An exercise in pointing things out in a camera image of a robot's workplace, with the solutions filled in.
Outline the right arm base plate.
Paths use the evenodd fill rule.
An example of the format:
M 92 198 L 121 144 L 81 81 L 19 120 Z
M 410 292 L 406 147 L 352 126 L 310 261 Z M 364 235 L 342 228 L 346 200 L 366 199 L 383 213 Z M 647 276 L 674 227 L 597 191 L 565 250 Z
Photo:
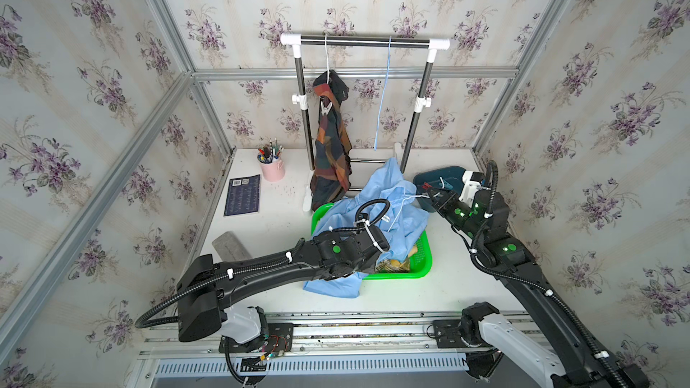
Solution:
M 435 320 L 431 327 L 431 336 L 438 348 L 482 348 L 486 345 L 479 323 L 471 319 Z

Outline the white hanger of blue shirt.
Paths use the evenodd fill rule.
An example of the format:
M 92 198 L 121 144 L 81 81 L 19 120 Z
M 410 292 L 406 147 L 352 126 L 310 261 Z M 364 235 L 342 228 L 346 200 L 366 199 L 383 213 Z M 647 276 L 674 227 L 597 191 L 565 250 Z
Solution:
M 392 220 L 388 221 L 388 230 L 391 230 L 395 225 L 401 225 L 406 220 L 410 220 L 414 225 L 420 225 L 428 221 L 429 214 L 422 208 L 415 206 L 418 199 L 428 199 L 429 196 L 422 192 L 422 194 L 412 194 L 404 192 L 398 199 L 392 200 L 392 208 L 394 216 Z

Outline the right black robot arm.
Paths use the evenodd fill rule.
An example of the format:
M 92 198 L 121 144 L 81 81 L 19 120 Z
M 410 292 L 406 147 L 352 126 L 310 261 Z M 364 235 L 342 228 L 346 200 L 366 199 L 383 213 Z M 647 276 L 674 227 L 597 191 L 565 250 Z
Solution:
M 463 310 L 460 338 L 499 350 L 541 387 L 648 387 L 637 364 L 625 364 L 606 348 L 553 289 L 533 253 L 509 230 L 510 207 L 498 191 L 494 161 L 486 172 L 467 171 L 461 188 L 423 183 L 418 192 L 459 235 L 473 266 L 517 298 L 549 345 L 515 329 L 493 305 Z

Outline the yellow plaid shirt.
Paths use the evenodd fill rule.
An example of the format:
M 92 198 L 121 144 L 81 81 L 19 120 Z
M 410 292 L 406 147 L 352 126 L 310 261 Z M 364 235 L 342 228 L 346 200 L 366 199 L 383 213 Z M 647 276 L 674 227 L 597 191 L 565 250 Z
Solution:
M 413 271 L 413 265 L 415 264 L 415 259 L 419 253 L 419 248 L 417 245 L 411 248 L 407 257 L 400 262 L 400 260 L 382 260 L 376 267 L 376 273 L 410 273 Z

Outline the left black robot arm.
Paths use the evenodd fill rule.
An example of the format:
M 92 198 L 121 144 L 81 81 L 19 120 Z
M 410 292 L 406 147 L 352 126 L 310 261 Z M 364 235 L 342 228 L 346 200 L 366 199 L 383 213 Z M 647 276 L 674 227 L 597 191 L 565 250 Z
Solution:
M 287 284 L 339 280 L 374 269 L 390 251 L 377 226 L 390 208 L 388 200 L 372 199 L 356 210 L 352 226 L 331 227 L 282 253 L 240 262 L 214 262 L 212 255 L 201 255 L 183 273 L 175 293 L 145 311 L 135 327 L 174 323 L 181 342 L 217 332 L 239 344 L 252 342 L 262 335 L 262 312 L 239 309 L 238 303 Z

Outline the light blue shirt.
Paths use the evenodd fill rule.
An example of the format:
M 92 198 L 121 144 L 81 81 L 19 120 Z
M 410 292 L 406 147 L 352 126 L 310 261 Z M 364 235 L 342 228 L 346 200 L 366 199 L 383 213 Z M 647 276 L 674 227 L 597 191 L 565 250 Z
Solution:
M 428 219 L 423 224 L 414 225 L 410 220 L 406 220 L 401 225 L 395 225 L 388 230 L 388 221 L 394 216 L 391 201 L 400 198 L 404 192 L 415 194 L 416 187 L 404 179 L 397 160 L 390 158 L 382 167 L 373 172 L 358 195 L 351 199 L 341 199 L 329 208 L 316 210 L 312 235 L 318 235 L 330 229 L 355 226 L 358 209 L 371 219 L 382 215 L 381 220 L 372 221 L 371 224 L 381 230 L 390 249 L 378 257 L 376 264 L 382 260 L 402 262 L 425 231 L 429 221 Z

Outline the light blue wire hanger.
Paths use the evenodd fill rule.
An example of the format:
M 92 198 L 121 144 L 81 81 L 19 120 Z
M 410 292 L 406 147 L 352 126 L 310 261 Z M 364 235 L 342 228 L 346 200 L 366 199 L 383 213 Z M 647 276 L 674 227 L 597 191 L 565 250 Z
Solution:
M 374 139 L 374 145 L 373 145 L 373 150 L 377 151 L 378 146 L 379 146 L 379 136 L 380 136 L 380 129 L 381 129 L 381 118 L 382 118 L 382 113 L 383 113 L 383 107 L 385 103 L 385 98 L 386 98 L 386 89 L 389 81 L 389 76 L 390 76 L 390 69 L 391 69 L 391 61 L 392 61 L 392 40 L 393 37 L 389 36 L 388 42 L 387 42 L 387 47 L 386 47 L 386 72 L 384 76 L 384 81 L 383 81 L 383 87 L 380 92 L 380 99 L 379 99 L 379 104 L 378 104 L 378 111 L 377 111 L 377 121 L 376 121 L 376 132 L 375 132 L 375 139 Z

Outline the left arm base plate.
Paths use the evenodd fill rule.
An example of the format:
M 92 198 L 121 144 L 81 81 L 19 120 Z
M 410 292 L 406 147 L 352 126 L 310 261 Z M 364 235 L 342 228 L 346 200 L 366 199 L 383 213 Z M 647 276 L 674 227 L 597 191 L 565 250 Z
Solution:
M 294 323 L 270 323 L 256 339 L 239 344 L 232 339 L 222 337 L 218 352 L 225 354 L 258 353 L 260 356 L 273 359 L 291 352 L 294 339 Z

